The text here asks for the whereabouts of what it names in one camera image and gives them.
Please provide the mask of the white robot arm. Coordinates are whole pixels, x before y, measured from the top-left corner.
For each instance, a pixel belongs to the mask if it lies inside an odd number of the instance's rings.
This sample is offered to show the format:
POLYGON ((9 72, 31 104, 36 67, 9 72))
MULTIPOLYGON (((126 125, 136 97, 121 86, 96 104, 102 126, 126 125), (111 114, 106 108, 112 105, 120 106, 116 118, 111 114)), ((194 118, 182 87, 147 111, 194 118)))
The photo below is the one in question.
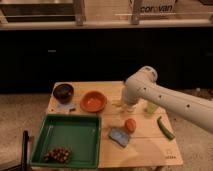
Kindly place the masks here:
POLYGON ((128 77, 122 89, 123 103, 134 106, 143 98, 213 134, 213 102, 159 86, 157 78, 156 70, 150 66, 143 66, 128 77))

